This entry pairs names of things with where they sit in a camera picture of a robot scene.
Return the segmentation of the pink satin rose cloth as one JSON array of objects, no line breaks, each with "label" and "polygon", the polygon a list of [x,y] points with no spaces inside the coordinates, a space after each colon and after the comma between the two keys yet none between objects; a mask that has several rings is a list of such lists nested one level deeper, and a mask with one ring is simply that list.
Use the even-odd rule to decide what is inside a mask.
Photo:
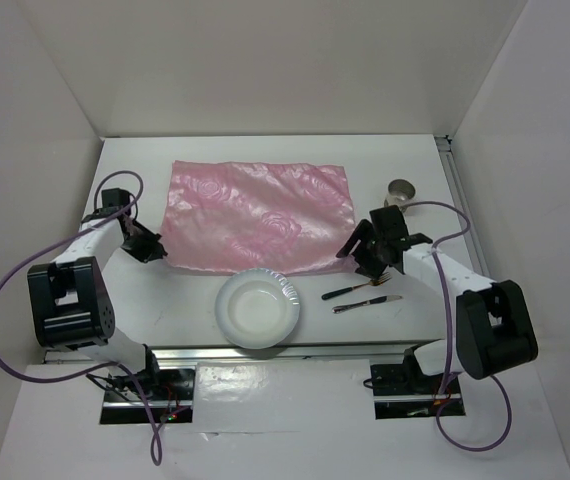
[{"label": "pink satin rose cloth", "polygon": [[175,161],[161,224],[166,260],[193,273],[337,273],[356,226],[345,170],[308,163]]}]

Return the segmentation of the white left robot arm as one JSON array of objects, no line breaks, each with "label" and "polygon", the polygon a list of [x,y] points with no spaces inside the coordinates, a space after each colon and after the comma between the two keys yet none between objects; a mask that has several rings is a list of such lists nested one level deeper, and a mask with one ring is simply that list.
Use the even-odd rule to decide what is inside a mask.
[{"label": "white left robot arm", "polygon": [[122,250],[146,264],[166,251],[161,236],[140,224],[128,204],[133,195],[120,188],[101,193],[101,205],[83,218],[81,236],[49,264],[32,266],[28,289],[38,343],[77,351],[98,363],[111,362],[112,374],[125,366],[128,389],[141,399],[161,390],[162,374],[152,350],[116,327],[116,313],[102,270]]}]

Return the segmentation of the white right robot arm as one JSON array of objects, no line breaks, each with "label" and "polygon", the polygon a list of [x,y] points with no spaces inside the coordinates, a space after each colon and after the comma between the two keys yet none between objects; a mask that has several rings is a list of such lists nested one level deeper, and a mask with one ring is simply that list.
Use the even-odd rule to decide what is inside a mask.
[{"label": "white right robot arm", "polygon": [[445,307],[445,338],[417,347],[401,379],[413,392],[425,391],[436,376],[446,382],[455,373],[475,380],[537,359],[538,341],[521,287],[512,280],[495,281],[454,260],[440,245],[465,235],[432,240],[411,234],[397,206],[372,210],[359,222],[338,258],[351,256],[358,274],[375,279],[388,268],[439,294]]}]

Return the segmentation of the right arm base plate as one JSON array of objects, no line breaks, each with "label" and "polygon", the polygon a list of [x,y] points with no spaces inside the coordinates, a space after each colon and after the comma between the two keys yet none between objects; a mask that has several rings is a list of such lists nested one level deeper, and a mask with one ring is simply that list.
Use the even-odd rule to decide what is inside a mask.
[{"label": "right arm base plate", "polygon": [[460,384],[454,380],[439,392],[442,376],[426,376],[409,362],[373,364],[362,384],[373,394],[377,420],[465,416]]}]

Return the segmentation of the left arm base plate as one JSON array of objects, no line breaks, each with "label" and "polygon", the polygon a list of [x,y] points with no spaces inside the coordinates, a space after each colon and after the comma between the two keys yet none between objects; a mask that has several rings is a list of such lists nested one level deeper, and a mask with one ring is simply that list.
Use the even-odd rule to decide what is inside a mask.
[{"label": "left arm base plate", "polygon": [[[104,392],[101,425],[136,425],[148,422],[147,414],[129,378],[88,374],[86,378]],[[169,368],[158,372],[158,384],[142,381],[143,393],[157,424],[193,421],[196,369]]]}]

